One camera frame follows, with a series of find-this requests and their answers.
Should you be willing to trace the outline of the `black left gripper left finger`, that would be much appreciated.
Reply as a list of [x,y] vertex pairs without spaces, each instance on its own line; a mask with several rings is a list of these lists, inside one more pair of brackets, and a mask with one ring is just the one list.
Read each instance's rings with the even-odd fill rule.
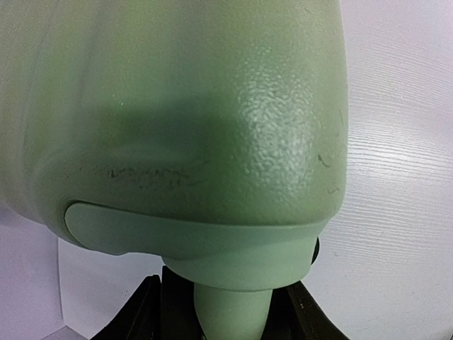
[[176,274],[147,276],[94,339],[197,339],[193,291]]

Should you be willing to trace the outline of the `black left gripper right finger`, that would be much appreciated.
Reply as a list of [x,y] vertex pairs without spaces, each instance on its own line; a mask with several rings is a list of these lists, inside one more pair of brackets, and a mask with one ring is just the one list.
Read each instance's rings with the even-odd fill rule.
[[347,339],[301,282],[273,291],[273,339]]

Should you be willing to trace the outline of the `green hard-shell suitcase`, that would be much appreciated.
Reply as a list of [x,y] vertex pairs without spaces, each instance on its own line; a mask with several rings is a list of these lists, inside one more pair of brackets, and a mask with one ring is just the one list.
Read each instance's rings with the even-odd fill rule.
[[338,1],[2,1],[1,203],[262,337],[346,186]]

